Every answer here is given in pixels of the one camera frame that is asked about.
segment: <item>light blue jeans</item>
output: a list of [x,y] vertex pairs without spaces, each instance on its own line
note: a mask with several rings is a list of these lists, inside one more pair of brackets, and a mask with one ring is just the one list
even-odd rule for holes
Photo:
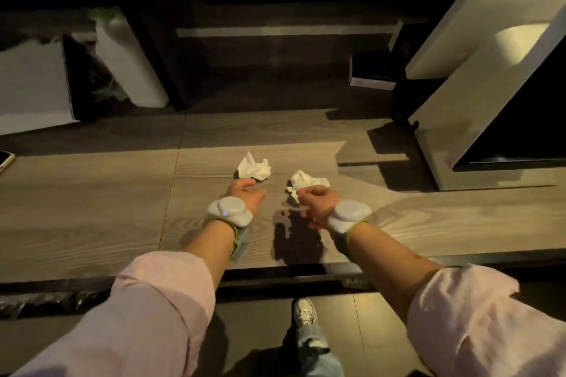
[[303,325],[297,331],[303,377],[343,377],[342,364],[330,352],[318,325]]

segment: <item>crumpled tissue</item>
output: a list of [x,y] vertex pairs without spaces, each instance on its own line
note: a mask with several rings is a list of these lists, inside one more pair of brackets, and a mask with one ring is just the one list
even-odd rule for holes
[[297,201],[297,203],[299,202],[297,190],[313,185],[330,186],[330,182],[325,177],[311,177],[302,170],[297,170],[297,172],[291,176],[290,180],[291,186],[287,187],[287,192],[291,193],[291,196]]
[[271,174],[271,167],[266,159],[261,163],[256,163],[250,152],[246,154],[238,166],[238,176],[240,179],[253,177],[255,180],[264,181]]

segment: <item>wrist-worn device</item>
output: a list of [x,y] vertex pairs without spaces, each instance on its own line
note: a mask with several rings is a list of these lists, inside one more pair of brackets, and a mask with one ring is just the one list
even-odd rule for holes
[[342,200],[336,204],[334,211],[328,217],[327,224],[334,233],[334,244],[338,252],[350,258],[346,247],[350,232],[370,215],[371,207],[356,200]]
[[242,258],[247,248],[247,245],[243,242],[247,234],[247,226],[254,219],[243,200],[232,196],[215,200],[208,206],[208,214],[214,219],[229,223],[234,228],[236,238],[234,239],[231,259],[237,261]]

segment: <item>white sneaker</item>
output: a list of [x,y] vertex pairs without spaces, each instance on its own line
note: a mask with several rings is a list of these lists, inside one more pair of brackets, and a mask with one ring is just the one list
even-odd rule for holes
[[312,305],[311,300],[308,298],[299,298],[296,300],[295,307],[293,309],[293,316],[299,328],[303,325],[318,324],[315,306]]

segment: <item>smartphone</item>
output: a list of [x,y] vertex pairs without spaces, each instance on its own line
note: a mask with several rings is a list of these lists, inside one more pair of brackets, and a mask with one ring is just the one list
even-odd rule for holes
[[2,173],[4,169],[8,167],[10,163],[15,159],[16,156],[13,153],[0,151],[0,173]]

